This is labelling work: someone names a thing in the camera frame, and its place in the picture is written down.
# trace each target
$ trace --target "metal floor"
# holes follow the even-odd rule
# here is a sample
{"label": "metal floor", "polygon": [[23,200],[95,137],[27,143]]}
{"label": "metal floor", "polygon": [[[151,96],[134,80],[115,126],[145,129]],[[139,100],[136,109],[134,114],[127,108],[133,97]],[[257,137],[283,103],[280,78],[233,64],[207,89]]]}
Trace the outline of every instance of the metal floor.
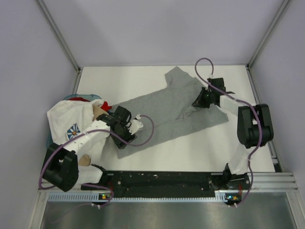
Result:
{"label": "metal floor", "polygon": [[252,193],[239,208],[223,203],[113,203],[98,210],[48,203],[41,229],[295,229],[285,193]]}

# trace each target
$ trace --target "garment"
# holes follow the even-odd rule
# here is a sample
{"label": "garment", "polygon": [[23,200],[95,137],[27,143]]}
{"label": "garment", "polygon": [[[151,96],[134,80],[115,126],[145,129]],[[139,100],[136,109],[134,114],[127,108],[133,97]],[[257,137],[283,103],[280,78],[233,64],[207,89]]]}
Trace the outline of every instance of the garment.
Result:
{"label": "garment", "polygon": [[74,98],[71,98],[71,99],[68,99],[68,100],[71,100],[71,101],[83,101],[83,102],[89,102],[89,100],[84,99],[84,98],[81,98],[81,97],[74,97]]}
{"label": "garment", "polygon": [[[117,150],[118,158],[228,121],[227,115],[214,105],[209,109],[192,107],[203,86],[197,78],[175,67],[165,74],[165,79],[168,85],[165,89],[113,106],[115,109],[120,105],[134,116],[148,115],[155,124],[155,133],[147,144]],[[141,122],[144,128],[136,133],[133,144],[146,141],[151,134],[150,121],[142,118]]]}
{"label": "garment", "polygon": [[[53,142],[63,144],[87,129],[94,118],[93,106],[102,106],[104,100],[91,102],[63,100],[47,112]],[[105,141],[100,141],[86,152],[92,163],[100,160]]]}
{"label": "garment", "polygon": [[103,109],[104,111],[109,111],[111,108],[112,108],[112,106],[109,106],[106,101],[101,106],[101,109]]}

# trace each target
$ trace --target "clothing pile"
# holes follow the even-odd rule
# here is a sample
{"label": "clothing pile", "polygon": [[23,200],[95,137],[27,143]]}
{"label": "clothing pile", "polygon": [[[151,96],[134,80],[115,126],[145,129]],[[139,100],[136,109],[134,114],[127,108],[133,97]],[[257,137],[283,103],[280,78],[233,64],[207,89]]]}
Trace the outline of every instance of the clothing pile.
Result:
{"label": "clothing pile", "polygon": [[[111,108],[100,98],[90,101],[83,97],[72,97],[58,102],[47,112],[52,141],[58,145],[69,141],[88,128],[98,116],[108,114]],[[80,158],[78,165],[89,166],[99,161],[103,145],[94,145]]]}

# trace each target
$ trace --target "metal profile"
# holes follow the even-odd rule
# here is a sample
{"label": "metal profile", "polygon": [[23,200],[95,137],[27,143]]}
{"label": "metal profile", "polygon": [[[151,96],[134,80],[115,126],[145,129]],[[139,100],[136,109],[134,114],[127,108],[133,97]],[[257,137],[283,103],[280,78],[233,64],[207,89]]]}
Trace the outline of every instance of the metal profile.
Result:
{"label": "metal profile", "polygon": [[73,86],[72,94],[77,93],[78,86],[80,85],[80,81],[81,81],[81,74],[82,74],[82,69],[80,69],[79,72],[77,73],[77,76],[76,76],[75,82],[74,82],[74,86]]}
{"label": "metal profile", "polygon": [[253,56],[250,59],[250,62],[248,64],[248,67],[250,69],[252,68],[252,66],[254,65],[257,57],[260,55],[263,48],[267,44],[267,42],[270,39],[271,35],[273,34],[276,26],[278,25],[278,23],[282,19],[284,13],[287,11],[290,3],[291,3],[291,0],[284,0],[282,2],[282,5],[280,6],[280,9],[277,11],[277,13],[276,13],[275,17],[273,18],[269,28],[267,29],[267,31],[266,31],[265,35],[263,36],[263,38],[261,39],[261,41],[259,42],[259,45],[257,46]]}
{"label": "metal profile", "polygon": [[[83,192],[54,192],[50,193],[49,202],[107,202],[107,200],[99,199],[99,193],[83,193]],[[147,203],[147,202],[226,202],[225,193],[216,193],[215,197],[206,198],[113,198],[112,203]]]}
{"label": "metal profile", "polygon": [[300,193],[287,193],[292,215],[298,229],[305,229],[305,210]]}
{"label": "metal profile", "polygon": [[77,64],[72,52],[70,51],[65,39],[63,38],[60,30],[58,29],[54,19],[52,18],[46,4],[44,3],[43,0],[35,0],[35,1],[37,3],[38,7],[40,8],[43,16],[47,20],[47,23],[50,25],[50,28],[51,28],[52,32],[54,33],[56,40],[58,41],[59,45],[61,46],[63,52],[66,54],[71,65],[73,66],[73,68],[75,69],[76,72],[79,72],[80,67]]}
{"label": "metal profile", "polygon": [[[255,102],[257,104],[261,104],[262,103],[262,99],[261,97],[259,96],[259,92],[257,90],[257,87],[256,87],[256,83],[255,83],[255,80],[254,78],[252,77],[252,71],[251,69],[249,69],[248,67],[246,67],[246,70],[247,70],[247,74],[248,74],[248,78],[249,78],[249,81],[250,81],[250,85],[251,85],[251,88],[252,88],[252,91],[253,91],[253,95],[254,95],[254,99],[255,99]],[[281,157],[277,154],[276,152],[276,147],[275,147],[275,144],[273,141],[271,142],[268,142],[267,143],[268,147],[269,147],[269,151],[271,153],[271,156],[275,156],[277,161],[279,162],[279,165],[280,165],[280,168],[285,171],[285,168],[282,167],[282,160],[281,160]]]}
{"label": "metal profile", "polygon": [[30,222],[27,227],[28,229],[37,229],[41,227],[41,222],[47,205],[48,198],[49,198],[49,193],[47,192],[37,193]]}
{"label": "metal profile", "polygon": [[[59,188],[39,190],[39,192],[64,193]],[[107,193],[105,190],[81,190],[80,187],[71,189],[68,193]],[[215,193],[233,193],[236,190],[219,190]],[[251,192],[298,192],[293,173],[254,173],[254,183]]]}

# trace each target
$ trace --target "white table surface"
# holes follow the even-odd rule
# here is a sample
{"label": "white table surface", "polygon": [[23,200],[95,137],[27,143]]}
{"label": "white table surface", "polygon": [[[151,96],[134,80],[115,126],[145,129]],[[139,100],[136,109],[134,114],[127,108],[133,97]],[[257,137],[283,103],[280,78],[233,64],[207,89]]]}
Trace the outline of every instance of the white table surface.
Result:
{"label": "white table surface", "polygon": [[[78,94],[97,94],[110,105],[149,94],[166,87],[164,74],[174,66],[84,67]],[[180,66],[195,77],[194,66]],[[199,66],[203,78],[210,66]],[[236,97],[254,103],[245,66],[215,66],[214,78],[223,77],[226,89]],[[226,112],[229,122],[145,149],[118,159],[109,138],[99,165],[108,170],[220,172],[234,155],[237,145],[237,117]],[[254,172],[274,172],[269,148],[261,147],[251,161]]]}

